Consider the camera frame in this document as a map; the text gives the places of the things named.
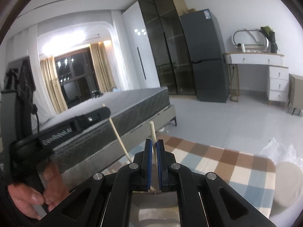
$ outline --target bed leg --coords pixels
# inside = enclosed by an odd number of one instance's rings
[[[176,117],[174,117],[173,119],[171,119],[170,121],[173,121],[174,120],[174,122],[175,122],[175,126],[177,126],[177,118]]]

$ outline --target cabinet handle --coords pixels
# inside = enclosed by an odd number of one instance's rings
[[[138,54],[139,54],[139,58],[140,58],[140,62],[141,62],[141,66],[142,66],[142,70],[143,70],[143,74],[144,74],[144,78],[146,80],[145,71],[144,71],[144,68],[143,68],[142,59],[141,59],[141,55],[140,55],[140,51],[139,51],[138,47],[137,47],[137,50],[138,50]]]

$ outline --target beige curtain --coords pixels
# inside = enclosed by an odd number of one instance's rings
[[[49,97],[53,103],[56,113],[60,114],[68,108],[59,84],[55,59],[53,57],[46,58],[40,61],[40,65]]]
[[[110,92],[116,85],[107,59],[104,44],[103,42],[99,42],[91,44],[89,47],[99,89],[102,93]]]

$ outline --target white tiled floor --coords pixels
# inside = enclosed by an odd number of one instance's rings
[[[208,103],[171,98],[178,126],[164,133],[205,145],[258,154],[274,137],[297,147],[303,157],[303,118],[279,103],[268,105],[266,95],[241,95],[239,102]]]

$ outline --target glass cabinet door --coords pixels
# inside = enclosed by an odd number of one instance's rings
[[[156,64],[160,85],[167,86],[169,94],[177,94],[174,71],[155,4],[153,0],[139,0],[139,5]]]
[[[154,0],[172,61],[178,94],[194,95],[187,44],[173,0]]]

